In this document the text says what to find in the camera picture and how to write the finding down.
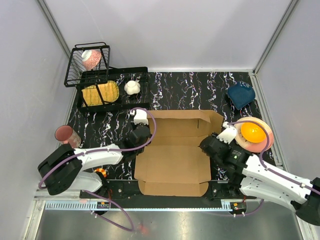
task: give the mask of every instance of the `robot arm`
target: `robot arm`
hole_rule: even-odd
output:
[[[225,130],[205,138],[200,148],[219,167],[224,168],[229,178],[229,191],[241,192],[246,196],[265,199],[282,205],[302,220],[320,226],[320,195],[305,188],[320,189],[320,178],[313,181],[295,176],[265,162],[268,169],[273,170],[287,179],[266,170],[259,157],[244,150],[234,141],[237,134],[235,127],[223,124]],[[301,183],[293,184],[288,179]]]
[[[132,128],[128,137],[108,146],[97,148],[72,148],[63,144],[57,148],[38,166],[38,171],[43,178],[57,164],[66,158],[76,155],[72,160],[61,165],[53,171],[44,181],[50,195],[57,195],[65,190],[88,190],[96,192],[104,183],[104,176],[100,172],[86,172],[102,165],[115,165],[134,159],[144,151],[140,148],[133,151],[116,151],[116,149],[131,149],[139,147],[152,136],[149,129],[147,113],[137,109],[134,114]]]

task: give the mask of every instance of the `black dish rack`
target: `black dish rack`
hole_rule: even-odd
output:
[[[81,55],[85,50],[96,50],[101,52],[101,60],[99,64],[92,70],[86,70]],[[64,85],[75,87],[76,106],[81,113],[87,112],[111,112],[119,110],[127,110],[135,107],[146,108],[150,107],[150,88],[148,68],[128,67],[115,68],[109,66],[110,46],[105,42],[93,42],[85,44],[77,44],[71,51]],[[140,92],[134,95],[128,95],[125,90],[125,84],[130,81],[138,81],[140,84]],[[103,99],[99,84],[105,84],[108,81],[114,81],[119,88],[119,97],[114,102],[108,102]],[[101,105],[89,106],[84,97],[82,90],[89,86],[96,86],[97,93],[101,99]]]

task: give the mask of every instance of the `red cup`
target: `red cup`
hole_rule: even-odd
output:
[[[81,138],[77,132],[68,125],[58,127],[55,131],[55,139],[62,144],[70,144],[72,148],[78,148],[81,144]]]

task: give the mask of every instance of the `cup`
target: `cup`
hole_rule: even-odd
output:
[[[128,95],[138,94],[140,93],[140,83],[130,80],[125,84],[124,90]]]
[[[54,136],[60,143],[70,144],[74,149],[78,148],[81,144],[81,138],[78,133],[69,125],[58,127]]]
[[[85,50],[81,55],[85,69],[90,71],[97,66],[100,63],[101,56],[101,52],[97,50]]]

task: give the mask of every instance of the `marble pattern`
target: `marble pattern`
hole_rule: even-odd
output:
[[[132,80],[139,78],[134,74]],[[237,81],[251,84],[247,72],[150,72],[150,108],[152,110],[215,110],[229,122],[252,116],[261,118],[257,101],[237,110],[227,97],[227,88]],[[72,107],[68,124],[84,140],[82,148],[96,148],[120,141],[131,130],[132,117],[128,110],[119,112],[88,112],[82,114]],[[263,159],[274,163],[272,152],[265,152]],[[118,165],[97,166],[106,169],[109,179],[132,180],[135,161]],[[226,180],[225,171],[217,166],[211,172],[213,180]]]

